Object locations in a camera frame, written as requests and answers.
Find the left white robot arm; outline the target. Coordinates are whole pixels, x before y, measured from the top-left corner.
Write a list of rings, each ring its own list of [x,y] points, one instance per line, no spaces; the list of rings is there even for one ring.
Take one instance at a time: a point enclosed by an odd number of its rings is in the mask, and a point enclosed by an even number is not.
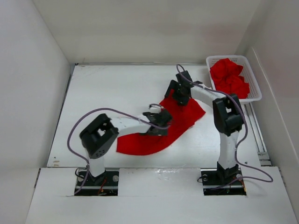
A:
[[[117,138],[131,134],[166,136],[171,121],[172,116],[166,109],[160,112],[144,112],[135,118],[109,118],[105,113],[97,116],[79,134],[90,164],[88,180],[94,185],[104,181],[106,170],[103,156]]]

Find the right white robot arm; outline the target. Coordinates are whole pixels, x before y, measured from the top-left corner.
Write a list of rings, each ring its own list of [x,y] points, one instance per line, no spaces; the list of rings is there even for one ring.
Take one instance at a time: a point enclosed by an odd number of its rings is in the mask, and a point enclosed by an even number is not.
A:
[[[173,90],[172,98],[179,105],[187,105],[190,99],[199,100],[213,109],[214,125],[220,134],[220,156],[217,161],[217,181],[226,184],[237,175],[239,165],[235,152],[239,133],[244,124],[241,105],[235,94],[228,95],[207,88],[201,82],[193,82],[188,71],[176,74],[171,80],[165,97]]]

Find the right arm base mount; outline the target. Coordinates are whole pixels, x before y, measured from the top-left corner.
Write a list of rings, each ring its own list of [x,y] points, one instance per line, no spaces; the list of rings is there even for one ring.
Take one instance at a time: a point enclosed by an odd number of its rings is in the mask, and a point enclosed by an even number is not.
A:
[[[202,168],[198,182],[202,184],[204,196],[246,196],[243,180],[237,178],[242,175],[239,169],[236,174],[222,181],[215,168]]]

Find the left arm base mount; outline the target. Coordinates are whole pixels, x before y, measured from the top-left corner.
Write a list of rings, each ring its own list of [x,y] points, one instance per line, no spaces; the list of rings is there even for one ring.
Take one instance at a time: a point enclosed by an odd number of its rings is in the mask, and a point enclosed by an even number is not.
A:
[[[119,170],[108,169],[99,177],[87,176],[85,168],[75,170],[76,185],[75,196],[118,196]]]

